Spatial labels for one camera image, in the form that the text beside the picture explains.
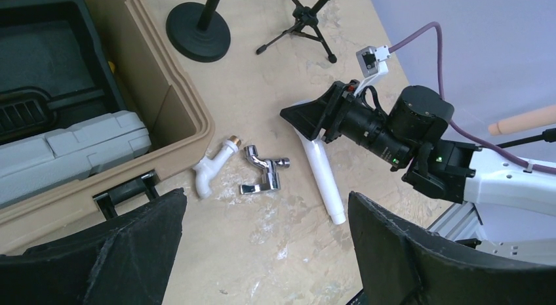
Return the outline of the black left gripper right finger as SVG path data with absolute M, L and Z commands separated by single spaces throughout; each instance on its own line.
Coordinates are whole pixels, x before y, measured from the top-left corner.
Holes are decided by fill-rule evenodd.
M 352 304 L 554 304 L 555 267 L 483 253 L 358 192 L 348 220 L 363 288 Z

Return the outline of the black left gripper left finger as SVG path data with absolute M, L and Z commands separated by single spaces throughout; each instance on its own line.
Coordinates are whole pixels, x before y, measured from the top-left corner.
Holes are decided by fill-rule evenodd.
M 182 237 L 177 188 L 121 216 L 1 257 L 2 304 L 161 304 Z

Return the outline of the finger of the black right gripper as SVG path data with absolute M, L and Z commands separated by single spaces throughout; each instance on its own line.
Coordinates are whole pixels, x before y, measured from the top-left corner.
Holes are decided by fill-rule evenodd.
M 280 116 L 304 138 L 315 140 L 322 129 L 329 129 L 342 104 L 344 88 L 331 86 L 322 96 L 280 111 Z

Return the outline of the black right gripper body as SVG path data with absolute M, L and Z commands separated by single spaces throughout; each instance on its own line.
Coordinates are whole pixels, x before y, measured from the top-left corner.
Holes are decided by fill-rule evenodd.
M 355 96 L 358 85 L 356 80 L 335 81 L 321 97 L 327 101 L 321 139 L 328 144 L 345 136 L 389 163 L 392 169 L 408 167 L 413 158 L 412 147 L 388 129 L 388 115 L 380 105 L 376 88 L 364 87 L 362 94 Z

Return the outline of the white microphone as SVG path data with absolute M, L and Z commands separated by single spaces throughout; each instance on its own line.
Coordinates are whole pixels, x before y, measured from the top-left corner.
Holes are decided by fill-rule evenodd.
M 315 140 L 308 140 L 300 131 L 295 129 L 295 132 L 302 143 L 319 193 L 332 223 L 335 225 L 343 224 L 346 222 L 344 205 L 330 167 L 324 142 L 319 136 Z

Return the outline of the black tripod mic stand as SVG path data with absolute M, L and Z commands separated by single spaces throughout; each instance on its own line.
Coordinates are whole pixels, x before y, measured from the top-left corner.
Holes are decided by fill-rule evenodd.
M 318 24 L 319 20 L 317 13 L 330 1 L 330 0 L 318 0 L 314 6 L 303 6 L 299 0 L 291 0 L 296 8 L 294 9 L 292 16 L 295 19 L 294 25 L 289 29 L 283 31 L 276 38 L 272 39 L 270 42 L 262 45 L 256 49 L 255 54 L 260 55 L 266 49 L 277 42 L 280 38 L 285 35 L 296 35 L 298 37 L 303 37 L 306 39 L 311 39 L 320 42 L 325 49 L 328 57 L 328 61 L 332 64 L 337 62 L 336 55 L 331 51 L 329 45 L 327 44 L 323 34 L 321 33 Z

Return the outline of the black round-base mic stand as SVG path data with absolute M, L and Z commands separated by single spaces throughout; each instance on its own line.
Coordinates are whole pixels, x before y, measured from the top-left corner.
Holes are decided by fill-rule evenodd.
M 169 12 L 167 35 L 180 54 L 203 63 L 218 61 L 227 54 L 231 32 L 227 22 L 216 11 L 219 2 L 186 2 Z

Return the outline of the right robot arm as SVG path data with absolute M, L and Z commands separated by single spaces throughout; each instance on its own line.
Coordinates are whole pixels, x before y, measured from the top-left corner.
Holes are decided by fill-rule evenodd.
M 281 110 L 304 138 L 326 143 L 344 136 L 403 171 L 402 180 L 432 199 L 491 204 L 555 214 L 555 175 L 524 159 L 512 161 L 499 147 L 443 139 L 454 113 L 434 90 L 405 87 L 390 112 L 372 86 L 368 102 L 358 81 L 337 81 L 318 99 Z

